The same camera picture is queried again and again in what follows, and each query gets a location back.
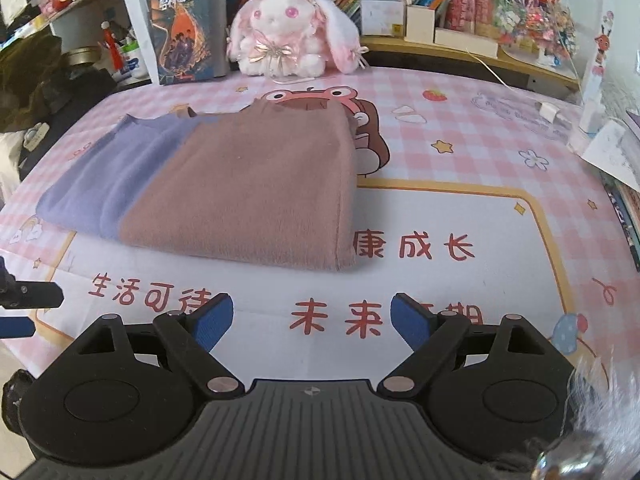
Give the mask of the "purple and pink sweater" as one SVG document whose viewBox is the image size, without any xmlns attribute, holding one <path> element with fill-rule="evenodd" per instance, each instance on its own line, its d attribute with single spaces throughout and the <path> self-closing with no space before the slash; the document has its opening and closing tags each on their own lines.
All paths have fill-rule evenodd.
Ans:
<svg viewBox="0 0 640 480">
<path fill-rule="evenodd" d="M 160 252 L 342 270 L 355 260 L 356 128 L 337 102 L 126 116 L 41 196 L 37 214 Z"/>
</svg>

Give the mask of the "pink checkered desk mat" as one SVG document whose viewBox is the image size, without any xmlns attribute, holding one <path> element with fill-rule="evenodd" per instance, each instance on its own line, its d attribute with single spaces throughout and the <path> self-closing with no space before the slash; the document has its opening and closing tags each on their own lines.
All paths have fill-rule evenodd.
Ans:
<svg viewBox="0 0 640 480">
<path fill-rule="evenodd" d="M 638 370 L 639 275 L 599 177 L 530 128 L 535 98 L 491 82 L 376 68 L 314 89 L 352 90 L 378 110 L 390 161 L 358 185 L 357 259 L 314 272 L 184 258 L 49 226 L 41 194 L 124 116 L 187 105 L 240 110 L 281 88 L 232 76 L 149 84 L 102 101 L 32 170 L 1 213 L 1 252 L 25 280 L 55 281 L 61 307 L 34 314 L 8 349 L 41 373 L 99 315 L 128 323 L 225 292 L 233 321 L 213 354 L 242 382 L 368 378 L 408 356 L 390 322 L 405 292 L 432 311 L 496 324 L 516 313 L 558 338 L 570 362 Z"/>
</svg>

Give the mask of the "dark olive jacket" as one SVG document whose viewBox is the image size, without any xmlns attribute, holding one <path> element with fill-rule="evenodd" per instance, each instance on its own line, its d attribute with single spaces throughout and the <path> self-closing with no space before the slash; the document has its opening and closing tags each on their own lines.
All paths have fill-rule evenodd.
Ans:
<svg viewBox="0 0 640 480">
<path fill-rule="evenodd" d="M 1 51 L 1 131 L 26 130 L 68 104 L 93 105 L 115 88 L 107 70 L 74 74 L 62 39 L 36 32 Z"/>
</svg>

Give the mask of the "stack of books right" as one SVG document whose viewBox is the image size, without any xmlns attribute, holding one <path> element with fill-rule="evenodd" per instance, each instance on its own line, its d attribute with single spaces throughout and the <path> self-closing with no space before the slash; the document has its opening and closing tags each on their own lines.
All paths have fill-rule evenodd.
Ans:
<svg viewBox="0 0 640 480">
<path fill-rule="evenodd" d="M 639 115 L 628 110 L 625 119 L 606 118 L 605 127 L 615 122 L 613 138 L 634 180 L 639 182 Z M 636 271 L 639 271 L 639 192 L 630 184 L 605 171 L 601 181 L 623 230 Z"/>
</svg>

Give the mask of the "white charger plug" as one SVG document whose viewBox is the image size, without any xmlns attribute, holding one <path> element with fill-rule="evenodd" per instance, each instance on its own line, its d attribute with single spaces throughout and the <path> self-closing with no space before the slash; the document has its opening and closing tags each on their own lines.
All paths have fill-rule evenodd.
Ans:
<svg viewBox="0 0 640 480">
<path fill-rule="evenodd" d="M 552 103 L 549 102 L 537 102 L 536 110 L 541 118 L 544 118 L 546 122 L 553 124 L 555 119 L 558 118 L 560 110 Z"/>
</svg>

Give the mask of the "white cream jar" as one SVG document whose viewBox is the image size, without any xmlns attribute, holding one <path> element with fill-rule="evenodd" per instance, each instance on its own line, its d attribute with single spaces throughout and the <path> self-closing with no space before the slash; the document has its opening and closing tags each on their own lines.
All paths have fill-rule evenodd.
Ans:
<svg viewBox="0 0 640 480">
<path fill-rule="evenodd" d="M 142 52 L 137 40 L 132 40 L 124 44 L 120 48 L 120 53 L 125 63 L 126 73 L 131 78 L 137 80 L 149 78 L 149 72 L 142 58 Z"/>
</svg>

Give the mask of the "red hanging tassel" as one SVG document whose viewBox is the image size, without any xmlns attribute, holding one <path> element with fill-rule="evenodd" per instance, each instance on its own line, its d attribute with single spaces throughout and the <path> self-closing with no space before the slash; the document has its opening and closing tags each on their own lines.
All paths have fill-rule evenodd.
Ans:
<svg viewBox="0 0 640 480">
<path fill-rule="evenodd" d="M 116 44 L 115 38 L 111 31 L 111 25 L 109 21 L 103 21 L 101 23 L 101 29 L 103 32 L 104 41 L 110 51 L 112 63 L 114 65 L 114 70 L 120 72 L 124 67 L 125 63 L 120 55 L 118 45 Z"/>
</svg>

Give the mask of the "white paper note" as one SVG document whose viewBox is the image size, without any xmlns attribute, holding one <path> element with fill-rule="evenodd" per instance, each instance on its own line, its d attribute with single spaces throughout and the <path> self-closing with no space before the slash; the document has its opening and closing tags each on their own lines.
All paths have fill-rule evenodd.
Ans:
<svg viewBox="0 0 640 480">
<path fill-rule="evenodd" d="M 639 117 L 608 120 L 580 158 L 639 191 Z"/>
</svg>

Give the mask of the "flat beige box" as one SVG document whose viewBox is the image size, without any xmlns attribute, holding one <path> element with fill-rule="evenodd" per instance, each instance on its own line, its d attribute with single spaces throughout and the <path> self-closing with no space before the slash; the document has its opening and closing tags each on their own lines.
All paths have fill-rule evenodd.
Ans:
<svg viewBox="0 0 640 480">
<path fill-rule="evenodd" d="M 436 28 L 434 43 L 441 47 L 486 56 L 486 58 L 498 58 L 499 47 L 495 40 L 467 32 Z"/>
</svg>

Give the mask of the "wooden bookshelf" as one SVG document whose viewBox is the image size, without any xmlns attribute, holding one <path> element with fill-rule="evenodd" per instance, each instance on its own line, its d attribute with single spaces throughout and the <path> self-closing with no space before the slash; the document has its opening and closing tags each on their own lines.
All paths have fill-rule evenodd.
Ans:
<svg viewBox="0 0 640 480">
<path fill-rule="evenodd" d="M 565 0 L 124 0 L 157 84 L 252 75 L 351 73 L 375 53 L 390 66 L 428 56 L 446 72 L 471 63 L 546 92 L 594 87 L 578 72 L 579 29 Z"/>
</svg>

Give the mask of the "beige wooden pen holder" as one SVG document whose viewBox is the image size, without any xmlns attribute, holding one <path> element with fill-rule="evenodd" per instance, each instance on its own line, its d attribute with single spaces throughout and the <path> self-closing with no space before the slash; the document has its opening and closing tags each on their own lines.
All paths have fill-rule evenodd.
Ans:
<svg viewBox="0 0 640 480">
<path fill-rule="evenodd" d="M 435 11 L 427 6 L 406 7 L 405 40 L 415 44 L 434 44 Z"/>
</svg>

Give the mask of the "small white box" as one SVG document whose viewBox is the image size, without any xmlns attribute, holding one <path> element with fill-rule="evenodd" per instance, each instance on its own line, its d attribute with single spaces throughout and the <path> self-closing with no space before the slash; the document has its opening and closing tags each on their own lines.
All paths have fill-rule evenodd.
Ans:
<svg viewBox="0 0 640 480">
<path fill-rule="evenodd" d="M 402 0 L 361 0 L 361 33 L 401 38 L 405 35 L 405 14 L 406 5 Z"/>
</svg>

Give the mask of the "pink white bunny plush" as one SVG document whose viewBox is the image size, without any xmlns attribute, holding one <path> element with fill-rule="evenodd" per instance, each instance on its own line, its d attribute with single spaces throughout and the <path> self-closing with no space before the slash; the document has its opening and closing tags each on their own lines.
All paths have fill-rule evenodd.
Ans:
<svg viewBox="0 0 640 480">
<path fill-rule="evenodd" d="M 314 79 L 328 68 L 366 67 L 355 23 L 332 0 L 247 0 L 231 23 L 227 54 L 246 76 Z"/>
</svg>

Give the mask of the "Harry Potter book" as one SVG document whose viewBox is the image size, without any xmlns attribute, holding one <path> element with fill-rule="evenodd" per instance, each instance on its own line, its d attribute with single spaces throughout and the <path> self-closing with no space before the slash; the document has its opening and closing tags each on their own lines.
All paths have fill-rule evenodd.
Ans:
<svg viewBox="0 0 640 480">
<path fill-rule="evenodd" d="M 228 74 L 226 0 L 150 0 L 150 25 L 162 86 Z"/>
</svg>

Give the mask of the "colourful toy bouquet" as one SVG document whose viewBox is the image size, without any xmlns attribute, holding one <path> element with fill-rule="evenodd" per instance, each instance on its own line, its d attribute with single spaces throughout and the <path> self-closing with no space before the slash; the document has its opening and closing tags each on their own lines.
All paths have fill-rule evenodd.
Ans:
<svg viewBox="0 0 640 480">
<path fill-rule="evenodd" d="M 494 24 L 500 44 L 532 48 L 549 66 L 571 61 L 577 51 L 572 14 L 559 0 L 498 0 Z"/>
</svg>

